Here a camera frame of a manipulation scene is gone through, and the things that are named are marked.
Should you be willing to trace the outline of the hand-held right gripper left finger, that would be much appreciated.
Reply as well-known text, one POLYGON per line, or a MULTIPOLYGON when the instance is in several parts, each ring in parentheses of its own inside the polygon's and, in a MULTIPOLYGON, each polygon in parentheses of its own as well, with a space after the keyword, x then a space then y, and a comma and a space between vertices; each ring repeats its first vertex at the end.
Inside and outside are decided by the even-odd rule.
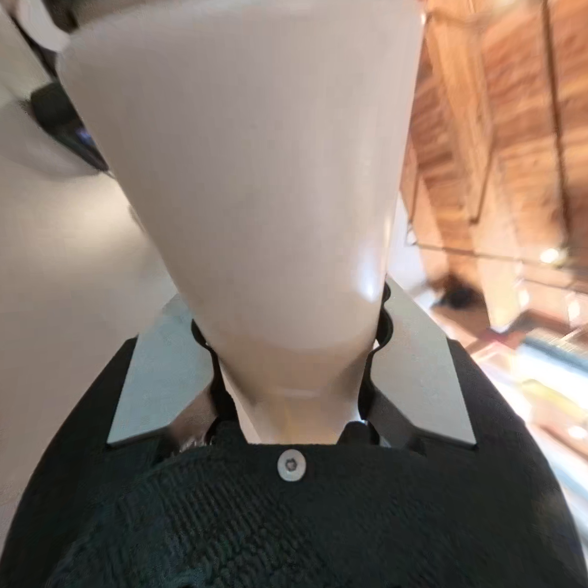
POLYGON ((214 376, 209 350, 192 332, 179 294, 139 333, 107 436, 118 447, 164 431, 214 376))

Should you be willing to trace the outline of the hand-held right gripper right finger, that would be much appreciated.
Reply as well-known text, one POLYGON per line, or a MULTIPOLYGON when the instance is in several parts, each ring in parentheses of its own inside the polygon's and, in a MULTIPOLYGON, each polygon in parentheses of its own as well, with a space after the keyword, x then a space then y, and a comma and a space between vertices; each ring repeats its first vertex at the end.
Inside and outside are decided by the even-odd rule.
POLYGON ((406 449, 427 439, 475 448, 449 341, 390 277, 376 340, 364 372, 362 414, 380 444, 406 449))

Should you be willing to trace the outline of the white bottle with black lid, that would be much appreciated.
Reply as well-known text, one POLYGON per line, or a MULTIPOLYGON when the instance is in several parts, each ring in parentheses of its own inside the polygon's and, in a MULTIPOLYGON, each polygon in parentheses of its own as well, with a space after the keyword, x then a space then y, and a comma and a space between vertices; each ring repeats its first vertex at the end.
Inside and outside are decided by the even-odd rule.
POLYGON ((358 419, 422 25, 417 1, 159 1, 59 58, 261 443, 358 419))

